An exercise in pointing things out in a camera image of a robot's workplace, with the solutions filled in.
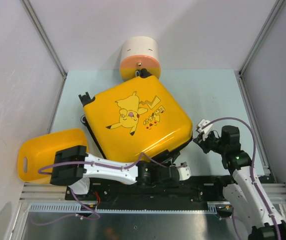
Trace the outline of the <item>yellow Pikachu suitcase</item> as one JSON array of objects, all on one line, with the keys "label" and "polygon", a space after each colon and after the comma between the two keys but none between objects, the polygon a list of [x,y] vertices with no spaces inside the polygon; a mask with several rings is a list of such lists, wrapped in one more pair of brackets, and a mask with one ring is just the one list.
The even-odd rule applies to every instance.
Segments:
[{"label": "yellow Pikachu suitcase", "polygon": [[145,68],[108,90],[78,97],[83,124],[105,159],[134,162],[145,153],[162,163],[175,158],[193,138],[191,119]]}]

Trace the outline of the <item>yellow plastic basket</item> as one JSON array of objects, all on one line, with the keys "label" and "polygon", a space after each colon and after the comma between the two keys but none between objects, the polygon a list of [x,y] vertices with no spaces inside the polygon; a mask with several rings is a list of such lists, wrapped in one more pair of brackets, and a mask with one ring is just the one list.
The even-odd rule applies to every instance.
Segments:
[{"label": "yellow plastic basket", "polygon": [[24,142],[18,152],[17,172],[23,182],[48,184],[52,169],[46,169],[47,174],[39,174],[42,167],[54,164],[58,151],[74,146],[86,146],[89,150],[85,132],[81,129],[66,129]]}]

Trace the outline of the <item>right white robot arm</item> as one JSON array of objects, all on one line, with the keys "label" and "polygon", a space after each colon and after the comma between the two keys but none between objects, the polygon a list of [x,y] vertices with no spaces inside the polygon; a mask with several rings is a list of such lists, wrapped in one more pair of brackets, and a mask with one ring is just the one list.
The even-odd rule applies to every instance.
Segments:
[{"label": "right white robot arm", "polygon": [[230,173],[216,179],[214,197],[230,202],[248,231],[248,239],[286,240],[286,221],[265,192],[252,166],[253,158],[241,149],[239,128],[226,125],[216,137],[212,126],[208,120],[201,120],[193,141],[204,153],[219,154]]}]

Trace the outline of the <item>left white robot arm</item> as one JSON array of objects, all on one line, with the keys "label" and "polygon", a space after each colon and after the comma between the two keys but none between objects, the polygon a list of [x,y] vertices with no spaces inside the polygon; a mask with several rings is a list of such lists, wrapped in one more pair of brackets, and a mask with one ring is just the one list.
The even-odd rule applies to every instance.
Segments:
[{"label": "left white robot arm", "polygon": [[93,195],[92,178],[152,188],[157,185],[176,186],[190,176],[190,168],[184,164],[164,166],[144,160],[116,162],[94,156],[86,152],[85,146],[76,145],[56,152],[50,184],[68,186],[74,194],[87,200]]}]

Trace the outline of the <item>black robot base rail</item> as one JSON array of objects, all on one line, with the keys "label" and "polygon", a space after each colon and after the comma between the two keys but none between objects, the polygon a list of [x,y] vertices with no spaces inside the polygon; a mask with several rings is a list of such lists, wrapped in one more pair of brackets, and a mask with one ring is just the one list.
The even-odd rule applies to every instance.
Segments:
[{"label": "black robot base rail", "polygon": [[[93,201],[98,207],[173,207],[192,203],[227,202],[222,196],[214,176],[192,176],[179,182],[176,187],[157,185],[138,187],[106,179],[91,179],[90,190],[77,198],[82,202]],[[217,214],[227,217],[232,210],[219,210]]]}]

